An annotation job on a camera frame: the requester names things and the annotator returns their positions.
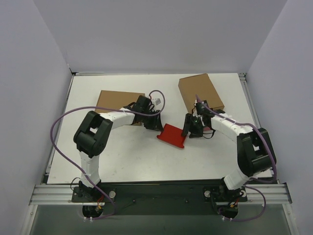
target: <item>screw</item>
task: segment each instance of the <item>screw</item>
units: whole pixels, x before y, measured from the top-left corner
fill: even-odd
[[[211,196],[210,194],[211,194],[211,192],[209,190],[204,192],[204,196],[205,197],[210,197]]]
[[[110,191],[109,192],[109,197],[110,198],[115,198],[115,196],[116,196],[116,192],[114,192],[114,191]]]

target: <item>wire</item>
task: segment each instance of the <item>wire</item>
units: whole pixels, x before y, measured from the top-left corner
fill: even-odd
[[[146,116],[146,117],[153,117],[153,116],[157,116],[159,115],[163,110],[164,110],[164,107],[165,107],[165,96],[164,94],[159,91],[159,90],[153,90],[149,93],[149,97],[151,97],[151,94],[154,93],[154,92],[158,92],[162,95],[163,97],[163,106],[162,108],[160,109],[159,112],[155,113],[155,114],[142,114],[142,113],[138,113],[138,112],[134,112],[134,111],[128,111],[128,110],[118,110],[118,109],[109,109],[109,108],[103,108],[103,107],[97,107],[97,106],[85,106],[85,107],[80,107],[80,108],[76,108],[76,109],[72,109],[72,110],[69,110],[67,112],[65,112],[64,114],[62,114],[60,117],[58,117],[52,124],[51,126],[51,129],[50,129],[50,140],[52,142],[52,145],[53,147],[55,148],[55,150],[62,156],[64,157],[66,160],[68,160],[70,163],[72,163],[74,166],[76,166],[81,172],[82,174],[84,174],[85,178],[92,184],[92,186],[94,186],[97,190],[99,190],[108,200],[109,202],[113,205],[114,207],[114,211],[110,214],[106,214],[106,215],[103,215],[103,216],[100,216],[98,218],[93,218],[94,219],[103,219],[103,218],[106,218],[106,217],[109,217],[111,215],[114,215],[115,212],[116,212],[116,205],[114,203],[114,201],[101,189],[99,188],[90,178],[89,176],[86,174],[86,172],[84,171],[84,169],[82,169],[77,163],[75,163],[74,161],[72,161],[69,157],[67,157],[59,148],[58,146],[56,145],[55,141],[54,141],[54,138],[53,138],[53,130],[54,130],[54,127],[55,125],[63,118],[65,117],[66,115],[68,114],[71,114],[73,112],[76,112],[76,111],[79,111],[79,110],[83,110],[83,109],[100,109],[100,110],[108,110],[108,111],[115,111],[115,112],[121,112],[121,113],[131,113],[131,114],[138,114],[138,115],[142,115],[142,116]]]
[[[231,203],[234,201],[234,200],[237,200],[237,202],[239,201],[239,199],[242,197],[244,195],[244,193],[242,192],[242,193],[240,193],[239,194],[239,196],[237,196],[237,197],[235,197],[235,198],[233,198],[232,199],[232,201],[230,201],[228,204],[227,204],[227,206],[229,207],[230,205],[231,205]]]
[[[202,100],[199,98],[198,95],[196,95],[196,98],[197,98],[197,101],[202,102]],[[218,117],[220,117],[220,118],[225,118],[224,116],[222,116],[222,115],[216,113],[215,111],[211,110],[211,109],[210,109],[209,107],[207,107],[205,104],[203,104],[203,105],[205,106],[205,108],[206,108],[207,110],[209,110],[209,111],[210,111],[211,113],[213,113],[214,115],[216,115],[216,116],[218,116]],[[270,180],[270,181],[268,181],[268,180],[260,180],[260,179],[256,179],[256,178],[253,178],[253,177],[252,177],[251,179],[252,179],[252,180],[255,180],[255,181],[258,181],[258,182],[261,182],[261,183],[265,183],[265,184],[275,183],[276,178],[277,178],[276,163],[275,163],[275,160],[274,160],[274,158],[273,158],[273,155],[272,155],[272,153],[271,153],[271,151],[270,151],[270,149],[269,149],[268,144],[266,143],[264,137],[262,136],[262,134],[260,133],[260,131],[258,130],[258,128],[257,128],[256,126],[252,125],[251,123],[238,123],[238,122],[236,122],[236,121],[234,121],[234,120],[232,120],[232,119],[230,119],[230,118],[225,118],[225,119],[228,120],[228,121],[230,121],[231,123],[235,123],[235,124],[238,125],[238,126],[250,126],[250,127],[252,127],[252,129],[257,133],[257,135],[260,137],[260,139],[261,139],[261,141],[262,141],[262,143],[263,143],[263,145],[264,145],[264,148],[265,148],[266,152],[268,153],[268,156],[269,156],[270,161],[271,161],[271,164],[272,164],[272,168],[273,168],[274,175],[273,175],[273,179]]]
[[[203,136],[203,138],[205,138],[205,139],[207,139],[207,140],[211,139],[211,138],[214,136],[215,131],[213,131],[213,132],[210,133],[210,134],[212,134],[210,137],[205,137],[205,136]]]
[[[249,186],[245,186],[245,187],[246,187],[246,188],[249,188],[249,189],[252,189],[252,190],[254,190],[254,191],[257,191],[257,192],[263,197],[264,205],[263,205],[262,211],[261,211],[258,215],[254,216],[254,217],[251,217],[251,218],[247,218],[247,219],[230,219],[230,218],[227,218],[227,217],[224,216],[224,218],[225,218],[226,220],[230,220],[230,221],[232,221],[232,222],[247,222],[247,221],[251,221],[251,220],[257,219],[257,218],[261,217],[261,216],[264,214],[265,209],[266,209],[266,199],[265,199],[264,194],[263,194],[261,191],[259,191],[258,189],[256,189],[256,188],[249,187]],[[222,207],[220,207],[220,208],[218,209],[218,211],[219,211],[219,214],[223,215],[223,214],[222,214],[222,213],[223,213],[223,212],[222,212]]]
[[[97,205],[98,205],[98,208],[99,208],[99,209],[102,209],[101,206],[99,205],[99,203],[102,202],[103,199],[104,199],[104,196],[103,196],[103,194],[102,194],[101,197],[100,197],[100,198],[98,199],[98,201],[97,201]]]
[[[69,185],[69,187],[70,187],[70,189],[71,189],[72,191],[74,191],[74,190],[72,189],[72,184],[73,184],[74,180],[76,180],[76,179],[80,179],[80,178],[79,178],[79,177],[75,177],[75,178],[72,180],[72,182],[70,183],[70,185]]]
[[[128,203],[127,205],[123,206],[120,211],[122,211],[122,210],[124,210],[124,209],[126,209],[127,207],[130,207],[130,206],[132,206],[132,205],[135,205],[135,203],[136,203],[136,201],[135,201],[135,200],[132,200],[130,203]]]
[[[238,202],[239,202],[239,198],[237,199],[237,201],[235,202],[235,204],[234,204],[234,205],[238,205]]]

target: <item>metal bracket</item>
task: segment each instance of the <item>metal bracket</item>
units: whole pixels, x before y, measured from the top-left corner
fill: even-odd
[[[246,72],[240,72],[238,76],[241,81],[246,81]]]

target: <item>glass panel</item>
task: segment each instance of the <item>glass panel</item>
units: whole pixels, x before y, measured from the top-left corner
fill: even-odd
[[[115,215],[84,222],[81,206],[38,206],[31,235],[214,234],[290,235],[283,207],[267,205],[263,216],[250,222],[222,221],[219,215]],[[238,218],[255,216],[261,205],[241,205]]]

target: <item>metal extrusion frame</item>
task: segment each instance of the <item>metal extrusion frame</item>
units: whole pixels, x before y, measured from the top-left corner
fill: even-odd
[[[76,76],[80,75],[105,75],[104,73],[87,73],[87,74],[80,74],[77,73]],[[65,107],[64,111],[66,109],[67,105],[67,99],[70,93],[71,85],[73,82],[75,75],[72,76],[72,80],[68,89],[67,98],[65,101]],[[258,128],[260,128],[260,123],[256,114],[256,111],[254,109],[254,106],[252,104],[251,96],[248,90],[247,82],[246,82],[246,74],[245,73],[239,73],[239,79],[242,84],[246,99],[248,101],[248,105],[250,108],[250,111],[252,113],[253,120]],[[59,132],[60,132],[60,125],[58,126],[56,139],[58,138]],[[46,176],[49,174],[49,167],[51,166],[52,160],[53,160],[53,154],[54,149],[51,150]],[[260,190],[267,200],[267,204],[279,204],[283,206],[286,220],[290,229],[290,232],[292,235],[299,235],[298,228],[295,223],[295,218],[292,212],[291,207],[291,197],[289,194],[289,190],[286,184],[276,184],[276,185],[249,185],[251,187],[254,187],[258,190]],[[247,193],[247,202],[241,202],[240,204],[263,204],[263,198],[262,196],[251,189],[246,189]],[[28,235],[31,232],[31,228],[34,222],[35,214],[37,211],[38,205],[96,205],[96,203],[72,203],[72,190],[69,188],[68,185],[36,185],[30,200],[29,208],[26,213],[26,217],[24,219],[24,224],[21,230],[22,235]]]
[[[288,187],[285,184],[249,186],[261,191],[267,204],[291,203]],[[97,203],[73,203],[71,201],[72,194],[73,192],[68,185],[36,185],[30,205],[97,205]],[[246,188],[246,194],[248,201],[240,202],[240,205],[264,203],[263,197],[258,192]]]

